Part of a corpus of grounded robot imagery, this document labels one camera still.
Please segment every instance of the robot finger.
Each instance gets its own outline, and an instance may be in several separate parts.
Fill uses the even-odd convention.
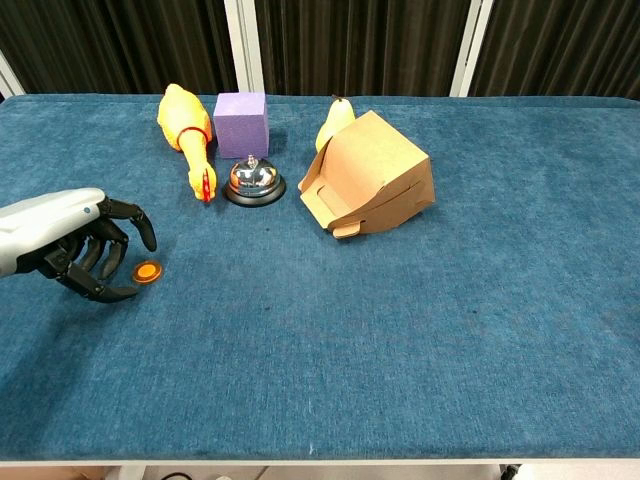
[[[78,264],[83,270],[91,270],[94,265],[100,260],[102,252],[104,251],[105,241],[101,238],[96,238],[93,235],[89,236],[87,242],[87,253],[85,253],[82,260]]]
[[[100,303],[114,303],[133,297],[138,290],[133,287],[109,287],[99,283],[89,272],[80,268],[66,255],[66,251],[57,248],[44,257],[46,268],[42,273],[70,288],[83,297]]]
[[[140,232],[140,237],[145,247],[155,252],[157,243],[153,225],[151,225],[149,217],[147,217],[138,205],[105,197],[105,199],[98,204],[98,208],[100,209],[100,213],[108,218],[128,218],[138,229],[138,232]]]
[[[98,278],[104,280],[116,271],[127,253],[129,237],[118,228],[111,220],[105,217],[98,218],[89,224],[94,235],[102,240],[109,240],[109,254],[102,264]]]

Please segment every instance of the black curtain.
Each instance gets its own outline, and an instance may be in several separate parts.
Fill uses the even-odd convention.
[[[2,0],[0,50],[27,93],[237,89],[222,0]]]
[[[449,95],[470,0],[256,0],[269,93]]]
[[[640,1],[496,0],[469,95],[640,98]]]

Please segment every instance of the floor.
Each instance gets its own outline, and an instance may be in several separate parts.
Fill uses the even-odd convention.
[[[184,472],[193,480],[499,480],[497,465],[383,467],[147,467],[144,480]],[[640,461],[527,464],[514,480],[636,480]]]

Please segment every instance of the cable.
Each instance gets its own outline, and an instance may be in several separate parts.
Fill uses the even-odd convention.
[[[512,480],[517,474],[520,465],[507,465],[507,468],[502,472],[500,480]]]
[[[264,472],[266,472],[268,469],[269,469],[269,466],[267,465],[262,470],[260,470],[260,473],[258,474],[258,476],[254,480],[260,480],[262,478],[262,475],[264,475]]]
[[[191,478],[189,475],[182,472],[170,473],[169,475],[165,475],[164,477],[162,477],[162,480],[169,480],[170,478],[174,478],[174,477],[182,477],[185,480],[193,480],[193,478]]]

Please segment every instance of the orange disc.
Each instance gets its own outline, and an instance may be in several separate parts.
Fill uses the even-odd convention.
[[[162,275],[162,265],[154,260],[147,260],[133,269],[133,280],[141,285],[153,283]]]

